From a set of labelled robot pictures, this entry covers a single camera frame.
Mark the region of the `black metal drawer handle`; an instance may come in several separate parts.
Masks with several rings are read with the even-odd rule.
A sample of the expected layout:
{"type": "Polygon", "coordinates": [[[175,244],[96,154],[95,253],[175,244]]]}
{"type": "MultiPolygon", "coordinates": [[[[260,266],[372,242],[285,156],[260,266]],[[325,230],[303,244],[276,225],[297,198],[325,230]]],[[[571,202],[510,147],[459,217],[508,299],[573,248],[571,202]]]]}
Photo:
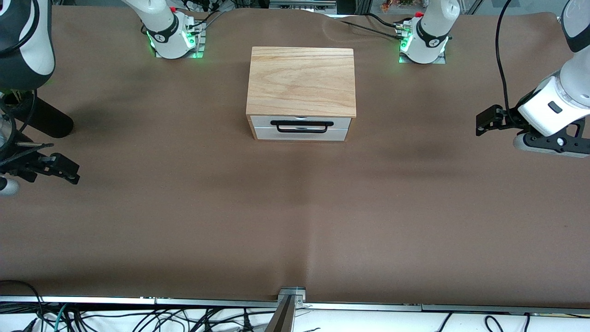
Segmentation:
{"type": "Polygon", "coordinates": [[[334,125],[332,121],[272,120],[270,124],[282,134],[324,134],[334,125]]]}

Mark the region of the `wooden drawer with white front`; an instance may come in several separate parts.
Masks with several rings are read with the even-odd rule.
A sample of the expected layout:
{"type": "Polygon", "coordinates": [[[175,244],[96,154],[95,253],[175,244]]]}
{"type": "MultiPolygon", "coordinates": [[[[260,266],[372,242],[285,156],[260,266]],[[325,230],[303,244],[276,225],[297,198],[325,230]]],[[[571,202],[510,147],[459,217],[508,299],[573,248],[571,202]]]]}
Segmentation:
{"type": "Polygon", "coordinates": [[[314,116],[263,116],[250,117],[255,128],[279,127],[282,130],[347,130],[352,118],[314,116]]]}

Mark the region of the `light wooden drawer cabinet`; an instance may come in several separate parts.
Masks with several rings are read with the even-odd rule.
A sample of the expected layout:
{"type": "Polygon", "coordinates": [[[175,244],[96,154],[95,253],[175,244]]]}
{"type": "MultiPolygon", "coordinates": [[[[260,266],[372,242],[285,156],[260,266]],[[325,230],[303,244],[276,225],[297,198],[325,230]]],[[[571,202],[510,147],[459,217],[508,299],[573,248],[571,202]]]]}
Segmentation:
{"type": "Polygon", "coordinates": [[[354,51],[253,47],[245,115],[255,139],[253,115],[352,118],[346,141],[357,116],[354,51]]]}

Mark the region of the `black cylindrical vase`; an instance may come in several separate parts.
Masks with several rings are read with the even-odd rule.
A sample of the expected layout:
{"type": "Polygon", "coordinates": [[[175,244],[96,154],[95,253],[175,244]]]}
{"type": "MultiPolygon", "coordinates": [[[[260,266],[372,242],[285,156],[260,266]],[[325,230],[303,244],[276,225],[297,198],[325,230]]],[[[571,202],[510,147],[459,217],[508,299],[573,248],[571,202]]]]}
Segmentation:
{"type": "Polygon", "coordinates": [[[0,109],[22,123],[20,130],[31,126],[52,138],[64,138],[74,128],[70,116],[43,101],[35,90],[0,97],[0,109]]]}

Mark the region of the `brown table mat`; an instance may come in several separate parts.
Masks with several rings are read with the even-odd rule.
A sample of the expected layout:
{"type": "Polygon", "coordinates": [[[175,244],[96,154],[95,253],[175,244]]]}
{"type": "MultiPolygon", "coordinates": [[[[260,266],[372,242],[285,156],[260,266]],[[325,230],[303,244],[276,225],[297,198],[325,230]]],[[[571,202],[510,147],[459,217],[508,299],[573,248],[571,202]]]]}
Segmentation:
{"type": "Polygon", "coordinates": [[[447,63],[311,12],[238,9],[202,59],[157,59],[133,10],[56,6],[42,99],[75,131],[80,182],[0,197],[0,279],[43,296],[590,308],[590,157],[476,137],[503,101],[496,17],[462,16],[447,63]],[[259,142],[253,46],[354,50],[344,143],[259,142]]]}

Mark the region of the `aluminium profile bar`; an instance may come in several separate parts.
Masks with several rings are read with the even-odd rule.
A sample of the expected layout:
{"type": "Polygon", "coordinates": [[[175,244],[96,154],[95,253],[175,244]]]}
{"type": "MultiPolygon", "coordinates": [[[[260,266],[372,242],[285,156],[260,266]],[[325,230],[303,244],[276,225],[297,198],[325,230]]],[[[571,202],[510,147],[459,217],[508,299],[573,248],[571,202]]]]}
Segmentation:
{"type": "Polygon", "coordinates": [[[304,287],[283,287],[277,300],[278,307],[264,332],[292,332],[295,312],[305,303],[306,289],[304,287]]]}

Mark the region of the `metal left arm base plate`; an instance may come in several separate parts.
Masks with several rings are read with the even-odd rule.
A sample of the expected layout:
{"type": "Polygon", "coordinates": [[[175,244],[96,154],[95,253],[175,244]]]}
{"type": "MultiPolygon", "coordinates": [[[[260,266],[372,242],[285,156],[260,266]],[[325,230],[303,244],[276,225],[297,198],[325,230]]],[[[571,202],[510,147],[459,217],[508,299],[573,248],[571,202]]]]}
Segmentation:
{"type": "Polygon", "coordinates": [[[418,51],[409,51],[404,52],[400,51],[400,63],[415,63],[421,65],[427,64],[445,64],[445,53],[439,52],[437,50],[434,51],[426,51],[426,50],[418,50],[418,51]]]}

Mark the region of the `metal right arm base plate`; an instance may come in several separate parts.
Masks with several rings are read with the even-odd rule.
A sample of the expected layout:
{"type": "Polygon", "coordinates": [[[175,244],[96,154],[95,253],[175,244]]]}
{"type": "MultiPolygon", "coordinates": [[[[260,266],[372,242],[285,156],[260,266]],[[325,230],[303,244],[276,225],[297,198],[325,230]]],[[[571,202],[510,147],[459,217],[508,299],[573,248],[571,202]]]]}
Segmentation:
{"type": "Polygon", "coordinates": [[[205,50],[204,20],[177,13],[178,25],[176,31],[170,29],[162,32],[148,32],[150,45],[156,57],[164,59],[202,58],[205,50]]]}

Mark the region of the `grey metal frame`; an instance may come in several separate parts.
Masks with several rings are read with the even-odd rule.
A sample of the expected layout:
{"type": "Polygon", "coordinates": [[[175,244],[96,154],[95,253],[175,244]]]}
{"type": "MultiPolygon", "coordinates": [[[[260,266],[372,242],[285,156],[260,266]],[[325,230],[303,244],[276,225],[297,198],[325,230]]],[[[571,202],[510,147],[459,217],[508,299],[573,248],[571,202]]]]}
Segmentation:
{"type": "Polygon", "coordinates": [[[268,0],[270,9],[305,9],[336,12],[336,0],[268,0]]]}

